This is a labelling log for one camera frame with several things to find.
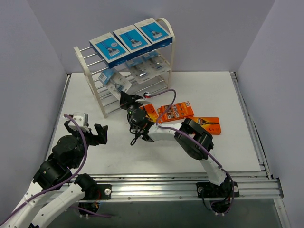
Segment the orange Gillette Fusion5 box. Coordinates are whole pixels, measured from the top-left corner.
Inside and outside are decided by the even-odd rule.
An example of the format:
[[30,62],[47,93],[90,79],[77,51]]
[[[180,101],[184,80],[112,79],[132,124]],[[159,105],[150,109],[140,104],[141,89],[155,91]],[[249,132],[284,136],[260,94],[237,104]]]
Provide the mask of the orange Gillette Fusion5 box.
[[147,104],[145,106],[142,106],[140,107],[140,109],[146,112],[146,116],[149,118],[150,121],[153,121],[154,123],[156,122],[158,118],[158,113],[152,104]]
[[211,135],[220,135],[221,127],[218,117],[191,117],[196,123],[204,128]]

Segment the small blue cartridge pack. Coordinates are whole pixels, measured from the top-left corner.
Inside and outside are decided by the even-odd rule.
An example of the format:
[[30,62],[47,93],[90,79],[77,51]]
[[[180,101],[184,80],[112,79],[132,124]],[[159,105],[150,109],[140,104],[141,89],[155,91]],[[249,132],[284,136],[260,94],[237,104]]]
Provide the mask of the small blue cartridge pack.
[[121,92],[126,93],[132,86],[132,83],[114,68],[103,71],[98,79],[118,100]]

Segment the orange Gillette styler box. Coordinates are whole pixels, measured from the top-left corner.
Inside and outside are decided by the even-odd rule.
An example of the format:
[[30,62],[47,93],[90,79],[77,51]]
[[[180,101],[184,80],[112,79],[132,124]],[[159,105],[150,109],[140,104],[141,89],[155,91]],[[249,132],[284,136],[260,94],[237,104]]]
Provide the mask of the orange Gillette styler box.
[[171,108],[159,119],[158,123],[176,121],[193,117],[194,112],[189,101],[174,103]]

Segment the gillette razor blister pack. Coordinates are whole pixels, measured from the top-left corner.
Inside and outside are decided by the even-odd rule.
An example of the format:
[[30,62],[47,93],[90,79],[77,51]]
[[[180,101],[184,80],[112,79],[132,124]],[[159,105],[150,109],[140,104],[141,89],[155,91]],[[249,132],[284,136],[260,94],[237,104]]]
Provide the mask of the gillette razor blister pack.
[[142,84],[156,77],[154,68],[144,62],[141,58],[135,58],[125,62],[126,67],[129,69],[131,75],[137,83]]
[[149,55],[143,55],[142,56],[146,66],[150,69],[153,73],[165,73],[170,71],[170,66],[168,63],[159,55],[155,56],[149,56]]

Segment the Gillette razor blister pack front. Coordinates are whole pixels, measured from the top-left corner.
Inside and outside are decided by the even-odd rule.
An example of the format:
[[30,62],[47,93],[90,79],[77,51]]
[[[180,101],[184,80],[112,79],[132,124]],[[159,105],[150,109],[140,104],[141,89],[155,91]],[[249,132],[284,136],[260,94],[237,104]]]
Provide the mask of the Gillette razor blister pack front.
[[153,73],[165,73],[170,71],[170,66],[168,63],[159,55],[155,56],[149,56],[149,55],[143,55],[142,56],[146,66],[150,69]]

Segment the blue Harry's box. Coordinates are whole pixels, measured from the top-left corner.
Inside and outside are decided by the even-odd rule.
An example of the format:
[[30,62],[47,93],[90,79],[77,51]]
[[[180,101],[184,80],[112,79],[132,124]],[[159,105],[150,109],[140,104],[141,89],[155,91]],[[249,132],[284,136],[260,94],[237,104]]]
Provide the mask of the blue Harry's box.
[[134,25],[150,41],[153,49],[164,48],[173,42],[173,36],[154,18],[137,22]]
[[152,43],[135,25],[129,25],[127,27],[117,29],[113,31],[113,35],[130,52],[131,59],[153,50]]
[[111,33],[91,39],[89,43],[109,68],[131,59],[131,53]]

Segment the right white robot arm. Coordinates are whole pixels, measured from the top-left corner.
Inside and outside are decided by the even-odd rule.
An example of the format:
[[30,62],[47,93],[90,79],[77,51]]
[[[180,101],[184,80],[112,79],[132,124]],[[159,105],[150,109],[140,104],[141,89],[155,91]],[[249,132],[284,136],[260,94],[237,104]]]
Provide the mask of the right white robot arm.
[[158,123],[159,117],[156,121],[152,121],[148,118],[147,112],[141,109],[147,98],[169,91],[176,96],[176,91],[173,89],[154,95],[144,93],[143,97],[120,92],[120,108],[127,111],[129,132],[134,135],[130,145],[134,145],[139,138],[147,142],[175,141],[191,158],[201,163],[207,173],[213,194],[222,196],[228,190],[235,191],[232,177],[210,152],[214,147],[210,133],[190,118],[175,124]]

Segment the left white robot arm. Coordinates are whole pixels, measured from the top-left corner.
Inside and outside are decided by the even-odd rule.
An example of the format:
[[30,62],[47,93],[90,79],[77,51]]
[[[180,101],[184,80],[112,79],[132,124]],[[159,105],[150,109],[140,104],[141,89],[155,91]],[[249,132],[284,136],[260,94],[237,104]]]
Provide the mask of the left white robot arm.
[[61,137],[52,148],[12,213],[1,222],[2,228],[42,228],[78,200],[101,196],[96,181],[80,174],[89,146],[107,144],[108,126],[94,124],[97,134],[88,124],[75,125],[66,121],[69,135]]

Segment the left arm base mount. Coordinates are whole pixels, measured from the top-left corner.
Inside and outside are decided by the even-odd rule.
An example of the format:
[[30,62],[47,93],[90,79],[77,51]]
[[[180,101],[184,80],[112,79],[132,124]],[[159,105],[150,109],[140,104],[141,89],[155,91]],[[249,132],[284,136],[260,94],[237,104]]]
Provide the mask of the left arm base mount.
[[110,200],[112,194],[112,185],[97,184],[85,192],[84,198],[78,203],[78,207],[90,212],[97,213],[102,200]]

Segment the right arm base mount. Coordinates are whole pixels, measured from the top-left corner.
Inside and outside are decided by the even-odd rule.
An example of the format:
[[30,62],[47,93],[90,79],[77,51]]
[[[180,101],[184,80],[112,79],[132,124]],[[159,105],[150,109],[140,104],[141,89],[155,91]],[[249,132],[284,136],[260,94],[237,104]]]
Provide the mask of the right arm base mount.
[[203,205],[216,215],[227,214],[234,198],[240,196],[238,184],[228,177],[219,186],[210,182],[198,182],[196,188],[197,196],[202,199]]

